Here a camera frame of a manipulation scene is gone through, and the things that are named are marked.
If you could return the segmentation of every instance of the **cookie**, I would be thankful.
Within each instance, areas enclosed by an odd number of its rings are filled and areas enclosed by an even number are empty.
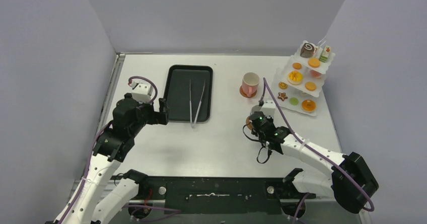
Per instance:
[[[304,100],[301,104],[301,107],[306,112],[313,112],[316,110],[316,103],[313,100]]]
[[[293,63],[293,64],[292,64],[292,67],[293,67],[294,69],[301,69],[303,66],[302,66],[300,63],[295,62],[295,63]]]
[[[306,89],[309,91],[314,91],[316,89],[316,84],[314,84],[313,82],[307,82],[306,83]]]
[[[279,82],[279,88],[284,90],[284,89],[288,88],[288,85],[284,82]]]
[[[282,101],[284,101],[285,99],[287,99],[288,98],[288,96],[286,95],[286,93],[282,93],[282,92],[279,92],[279,96],[277,97],[277,98],[279,98],[279,99],[281,99]]]
[[[320,61],[317,58],[309,58],[308,59],[308,65],[313,67],[313,68],[317,68],[320,66]]]

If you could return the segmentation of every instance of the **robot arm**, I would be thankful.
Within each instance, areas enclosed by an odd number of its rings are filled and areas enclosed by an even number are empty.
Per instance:
[[[136,195],[136,186],[142,180],[135,180],[130,176],[131,172],[128,172],[129,180],[125,179],[121,182],[122,187],[113,191],[106,200],[101,202],[98,211],[94,214],[105,186],[134,146],[134,138],[139,131],[146,124],[166,125],[168,123],[168,109],[165,99],[159,99],[160,110],[156,112],[153,103],[140,103],[132,97],[133,93],[134,91],[132,94],[125,94],[124,99],[117,102],[116,108],[113,110],[113,120],[108,123],[103,133],[98,137],[93,148],[87,177],[82,178],[77,191],[71,198],[74,200],[75,196],[78,195],[77,200],[74,203],[70,201],[55,221],[47,222],[47,224],[91,224],[93,218],[103,219],[106,222],[102,223],[108,223],[117,213],[118,208],[123,207],[122,203],[129,201]],[[139,100],[143,99],[145,102],[149,97],[144,98],[143,94],[139,94],[142,97]]]
[[[109,223],[123,206],[138,194],[139,186],[144,184],[147,184],[146,174],[129,170],[117,187],[96,205],[92,223]]]
[[[270,108],[267,105],[261,108],[261,110],[263,109]],[[367,199],[353,183],[344,177],[343,173],[308,149],[307,146],[340,166],[371,197],[377,191],[378,183],[362,156],[356,153],[351,153],[349,156],[336,153],[296,134],[303,141],[300,143],[288,128],[275,127],[274,113],[270,112],[267,116],[261,111],[255,111],[249,116],[249,121],[252,125],[251,133],[268,148],[268,155],[270,156],[272,151],[276,151],[282,155],[294,157],[323,174],[311,174],[302,169],[294,169],[285,177],[284,184],[296,188],[301,193],[333,197],[347,211],[359,213],[367,203]]]

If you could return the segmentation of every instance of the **white wall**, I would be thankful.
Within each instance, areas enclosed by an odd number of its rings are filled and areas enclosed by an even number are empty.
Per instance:
[[[88,0],[0,0],[0,219],[44,223],[83,171],[115,52]]]
[[[345,0],[328,32],[337,53],[325,95],[343,150],[380,189],[375,224],[427,215],[427,0]]]
[[[89,1],[118,52],[289,55],[322,39],[344,0]]]

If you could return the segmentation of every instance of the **metal tongs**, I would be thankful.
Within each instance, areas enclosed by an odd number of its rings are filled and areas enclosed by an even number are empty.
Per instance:
[[[194,119],[194,124],[193,124],[193,113],[192,113],[192,104],[191,104],[191,80],[190,80],[190,124],[191,124],[192,128],[195,127],[196,122],[197,122],[197,117],[199,116],[199,111],[200,111],[200,106],[201,106],[201,99],[203,98],[204,87],[205,86],[206,86],[206,80],[204,80],[204,82],[203,82],[203,91],[201,92],[199,106],[197,107],[196,118]]]

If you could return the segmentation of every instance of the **pink cup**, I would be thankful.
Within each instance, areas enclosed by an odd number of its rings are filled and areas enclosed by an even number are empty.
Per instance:
[[[318,73],[317,71],[315,71],[315,70],[310,70],[310,74],[311,74],[311,76],[312,77],[314,77],[314,78],[320,78],[320,76],[322,76],[322,74],[321,73]]]
[[[259,76],[255,73],[249,72],[243,76],[242,91],[247,97],[251,97],[258,89]]]

